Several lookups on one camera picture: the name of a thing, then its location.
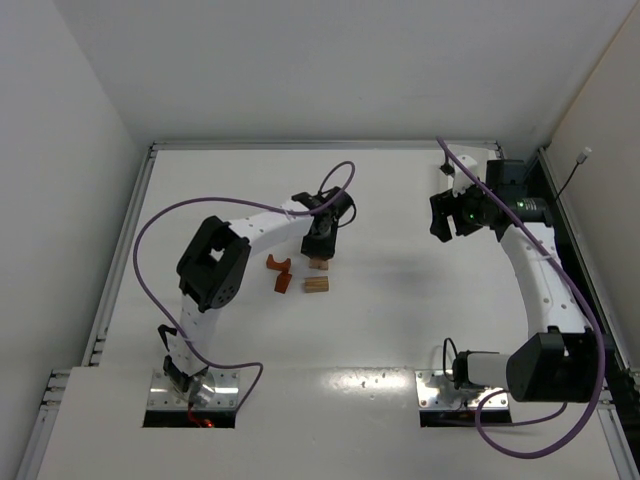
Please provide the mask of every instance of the black joint housing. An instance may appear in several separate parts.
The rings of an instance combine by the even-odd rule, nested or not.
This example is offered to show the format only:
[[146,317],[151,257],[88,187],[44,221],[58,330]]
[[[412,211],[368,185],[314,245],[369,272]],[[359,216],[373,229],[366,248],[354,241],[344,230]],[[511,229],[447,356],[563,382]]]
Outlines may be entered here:
[[[528,196],[524,183],[527,168],[521,160],[490,160],[487,162],[486,185],[521,221],[552,226],[552,216],[546,201]],[[482,227],[489,227],[498,241],[512,221],[491,198],[472,185],[458,196],[453,190],[433,195],[431,203],[431,234],[448,242],[453,237],[448,217],[453,218],[457,236],[467,236]]]
[[[327,203],[339,192],[339,187],[333,187],[324,194],[310,195],[307,192],[302,192],[294,195],[291,199],[300,202],[309,210],[315,210]],[[338,222],[353,205],[354,202],[351,196],[343,191],[340,197],[328,208],[314,215],[309,233],[302,239],[300,252],[309,258],[322,260],[333,258],[336,252]]]
[[[222,252],[218,260],[212,251]],[[180,290],[201,312],[224,307],[240,289],[250,252],[249,240],[240,238],[228,222],[207,218],[178,262]]]
[[[609,360],[615,346],[603,335]],[[593,331],[550,329],[531,337],[507,362],[507,385],[518,402],[588,402],[598,366]]]

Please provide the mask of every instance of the red wire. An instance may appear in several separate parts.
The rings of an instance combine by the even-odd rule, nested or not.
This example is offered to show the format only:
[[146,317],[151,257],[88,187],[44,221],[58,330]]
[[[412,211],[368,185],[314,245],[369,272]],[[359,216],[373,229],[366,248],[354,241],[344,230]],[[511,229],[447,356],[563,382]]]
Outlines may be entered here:
[[199,418],[196,418],[193,415],[193,412],[191,411],[192,408],[193,408],[193,404],[190,403],[189,406],[187,407],[187,419],[191,423],[195,423],[200,428],[213,428],[213,422],[211,420],[209,420],[208,418],[205,418],[203,420],[200,420]]

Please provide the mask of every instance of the black cable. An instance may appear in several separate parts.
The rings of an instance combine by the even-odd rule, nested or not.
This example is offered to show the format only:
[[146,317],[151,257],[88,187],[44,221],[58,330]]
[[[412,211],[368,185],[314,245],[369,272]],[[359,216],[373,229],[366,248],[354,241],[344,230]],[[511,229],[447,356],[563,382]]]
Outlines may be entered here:
[[560,198],[560,195],[562,195],[562,192],[564,192],[564,189],[567,188],[567,185],[569,185],[569,182],[573,178],[573,174],[576,173],[576,170],[578,170],[578,167],[580,165],[582,165],[582,163],[576,162],[576,164],[573,166],[573,170],[571,170],[571,173],[569,174],[569,177],[564,182],[564,185],[562,185],[562,188],[558,191],[558,193],[556,194],[555,198],[553,199],[553,202],[551,202],[551,203],[556,203],[558,198]]
[[458,356],[458,349],[456,348],[456,344],[453,343],[453,340],[450,337],[444,339],[444,345],[442,346],[442,374],[444,378],[453,382],[453,377],[449,377],[447,375],[447,343],[451,344],[451,348],[453,348],[454,358]]
[[351,208],[353,209],[353,215],[351,215],[351,219],[348,222],[343,223],[342,225],[338,225],[338,228],[346,227],[347,225],[352,224],[353,221],[356,219],[356,215],[358,215],[358,209],[356,208],[356,204],[354,203],[353,205],[351,205]]

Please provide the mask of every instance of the white wall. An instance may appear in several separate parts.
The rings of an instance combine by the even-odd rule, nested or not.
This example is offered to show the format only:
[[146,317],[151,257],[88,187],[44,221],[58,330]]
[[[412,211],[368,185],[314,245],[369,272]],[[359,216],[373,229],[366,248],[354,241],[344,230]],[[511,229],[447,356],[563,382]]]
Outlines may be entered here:
[[0,478],[81,359],[141,155],[53,3],[0,2]]
[[563,193],[575,212],[640,366],[640,7],[580,92],[553,136],[551,170],[560,184],[584,146],[593,149]]
[[498,138],[525,155],[635,0],[55,0],[159,138]]

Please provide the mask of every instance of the white table surface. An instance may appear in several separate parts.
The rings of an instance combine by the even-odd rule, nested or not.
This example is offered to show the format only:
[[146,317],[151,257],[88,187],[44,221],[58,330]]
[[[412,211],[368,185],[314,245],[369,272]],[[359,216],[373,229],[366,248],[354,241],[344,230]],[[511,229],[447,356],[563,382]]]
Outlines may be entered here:
[[[493,155],[458,152],[481,163]],[[339,231],[328,293],[303,293],[310,272],[299,241],[271,251],[293,261],[286,295],[273,292],[266,253],[249,263],[211,350],[220,363],[265,363],[233,430],[141,428],[151,369],[165,355],[156,332],[163,317],[129,262],[101,364],[73,371],[38,478],[617,478],[595,417],[566,448],[535,461],[502,456],[472,429],[420,428],[413,369],[440,367],[444,337],[459,349],[510,353],[527,332],[515,276],[494,234],[448,244],[429,234],[429,196],[441,187],[442,158],[435,150],[159,152],[138,227],[161,208],[197,196],[277,205],[314,191],[346,159],[358,168],[349,190],[357,221]],[[201,221],[253,212],[187,206],[149,231],[141,268],[170,310],[180,309],[176,263]],[[393,381],[363,389],[351,367],[396,370],[388,371]],[[243,372],[244,388],[251,375]],[[520,420],[555,408],[512,403],[512,414]],[[571,406],[548,425],[494,435],[513,448],[538,449],[567,431],[583,408]]]

